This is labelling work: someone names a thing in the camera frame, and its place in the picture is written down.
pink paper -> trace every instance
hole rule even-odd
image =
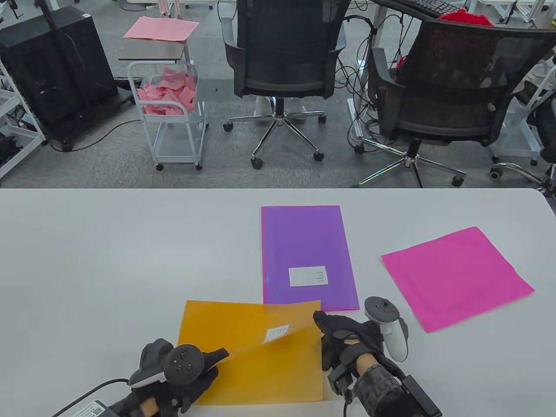
[[[124,38],[153,39],[155,41],[184,42],[191,36],[198,22],[168,17],[141,16]]]
[[[162,80],[157,85],[145,84],[139,88],[137,94],[145,101],[174,101],[182,103],[188,113],[195,110],[196,85],[192,76],[186,72],[177,72],[165,68]],[[148,115],[177,116],[183,112],[176,106],[145,105]]]

white sneaker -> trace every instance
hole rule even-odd
[[[307,111],[302,100],[297,97],[291,97],[285,100],[284,112],[286,113],[304,113]],[[294,117],[295,119],[305,120],[305,117]]]
[[[255,113],[254,116],[272,116],[272,107],[270,107],[270,100],[268,97],[257,96],[255,100]]]

black glove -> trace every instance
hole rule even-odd
[[[135,388],[131,390],[127,397],[113,404],[110,408],[120,417],[134,417],[140,415],[137,412],[145,400],[154,398],[158,405],[158,415],[160,417],[176,417],[178,409],[181,413],[185,413],[210,388],[218,376],[218,368],[215,365],[228,356],[229,353],[226,349],[203,353],[205,360],[203,371],[190,384],[176,386],[170,385],[168,382],[155,382]],[[172,405],[173,400],[176,400],[176,405]]]
[[[384,338],[377,322],[359,323],[349,317],[329,315],[324,311],[316,311],[313,319],[323,333],[321,339],[323,371],[334,369],[341,364],[340,355],[352,346],[345,343],[346,339],[359,339],[368,348],[368,352],[372,353],[376,361],[391,375],[399,379],[405,377],[402,370],[384,356]],[[352,374],[359,377],[355,362],[347,367]]]

office chair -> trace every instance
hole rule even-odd
[[[271,121],[251,155],[254,169],[262,167],[257,154],[276,126],[286,125],[303,139],[313,149],[315,161],[324,158],[292,119],[318,116],[324,123],[326,113],[286,113],[284,98],[332,96],[336,60],[346,46],[342,20],[349,4],[350,0],[237,0],[237,44],[232,19],[222,18],[235,95],[272,97],[272,115],[230,117],[224,123],[224,130],[229,132],[234,122]]]
[[[540,157],[550,164],[544,177],[539,177],[511,162],[495,163],[490,169],[490,177],[499,180],[502,177],[503,168],[507,168],[532,181],[536,184],[538,191],[546,198],[552,198],[556,203],[556,99],[552,98],[543,102],[537,107],[534,115],[537,133],[543,145]]]
[[[418,164],[454,175],[461,186],[465,172],[419,156],[425,141],[447,145],[496,141],[514,90],[527,72],[556,44],[556,31],[470,26],[427,20],[395,74],[382,48],[369,52],[369,100],[378,113],[380,134],[390,141],[409,140],[406,152],[370,138],[363,143],[399,159],[364,178],[363,185],[400,166],[411,169],[419,187]],[[356,147],[362,153],[363,146]]]

sticker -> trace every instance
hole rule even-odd
[[[104,413],[104,408],[97,401],[93,401],[73,417],[98,417]]]
[[[284,337],[287,330],[290,328],[289,324],[282,327],[275,327],[274,329],[268,329],[266,331],[265,343],[272,342],[273,340]]]
[[[307,287],[311,285],[327,285],[328,277],[323,266],[307,266],[303,268],[288,268],[290,272],[290,287]]]

